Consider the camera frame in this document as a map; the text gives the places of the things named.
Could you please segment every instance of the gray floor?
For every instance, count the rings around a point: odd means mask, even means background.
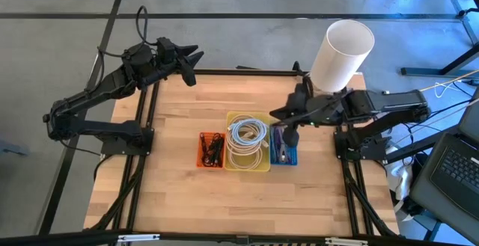
[[[108,13],[114,0],[0,0],[0,12],[101,12]],[[472,0],[459,0],[463,8]],[[136,12],[144,4],[151,13],[454,13],[450,0],[123,0],[121,13]],[[470,16],[479,32],[479,15]],[[331,20],[151,20],[148,36],[170,37],[180,45],[198,44],[206,55],[198,67],[234,68],[237,65],[288,70],[298,60],[309,69]],[[373,31],[376,45],[361,66],[368,88],[398,92],[421,88],[443,79],[411,78],[398,74],[401,67],[443,67],[470,49],[462,25],[445,21],[362,21]],[[105,20],[0,19],[0,138],[27,147],[25,157],[0,155],[0,237],[37,232],[37,223],[63,150],[49,140],[41,116],[53,101],[83,89],[94,62]],[[109,42],[111,52],[138,42],[132,20],[117,20]],[[107,71],[120,65],[107,58]],[[477,69],[479,61],[468,68]],[[468,92],[473,89],[463,84]],[[425,93],[433,110],[467,96],[455,90],[441,98]],[[88,112],[92,120],[108,120],[113,102]],[[459,115],[437,123],[454,125]],[[393,141],[404,136],[398,126]],[[425,129],[416,139],[434,133]],[[82,138],[80,147],[100,150],[94,139]],[[96,156],[77,153],[67,180],[52,231],[78,231],[93,185]],[[400,231],[420,239],[425,231],[413,222],[400,223]],[[468,244],[443,225],[438,241]],[[192,245],[210,245],[199,243]]]

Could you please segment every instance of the laptop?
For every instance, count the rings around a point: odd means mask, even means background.
[[[479,98],[479,89],[474,99]],[[434,145],[410,197],[464,237],[479,244],[479,105],[469,106],[459,134]]]

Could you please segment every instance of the wooden tabletop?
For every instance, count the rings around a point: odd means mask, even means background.
[[[197,75],[196,79],[194,87],[186,86],[180,76],[160,82],[153,149],[144,169],[134,230],[351,236],[332,127],[299,129],[295,167],[272,165],[269,172],[252,173],[195,166],[199,132],[226,132],[229,111],[269,112],[284,106],[296,78]],[[348,87],[365,89],[363,76],[354,75]],[[137,92],[118,100],[112,121],[132,120],[138,98]],[[114,156],[99,169],[85,227],[98,222],[117,197],[124,163],[125,156]],[[375,162],[363,161],[362,167],[369,201],[398,233],[385,171]],[[356,210],[364,233],[357,201]]]

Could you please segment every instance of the white cup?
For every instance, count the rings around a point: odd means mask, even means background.
[[[373,32],[364,24],[341,20],[329,26],[311,68],[311,81],[324,92],[343,89],[374,47]]]

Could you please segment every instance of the yellow bin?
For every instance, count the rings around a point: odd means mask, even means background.
[[[250,111],[229,111],[228,114],[226,115],[226,127],[228,128],[229,125],[231,125],[231,121],[238,115],[250,115],[258,120],[261,120],[263,123],[265,123],[267,126],[269,126],[269,114],[264,113],[264,112],[250,112]],[[268,143],[269,145],[269,127],[268,131],[266,133],[266,137],[264,138],[265,142]],[[246,170],[246,169],[241,169],[241,168],[236,168],[231,165],[229,157],[228,157],[228,144],[225,147],[225,169],[226,170],[231,170],[231,171],[249,171],[249,172],[267,172],[269,171],[269,168],[271,167],[271,164],[269,162],[269,147],[261,146],[261,150],[263,151],[263,158],[261,159],[260,164],[255,168],[251,170]],[[240,165],[247,165],[251,164],[256,157],[256,154],[250,155],[250,156],[236,156],[235,161],[240,164]]]

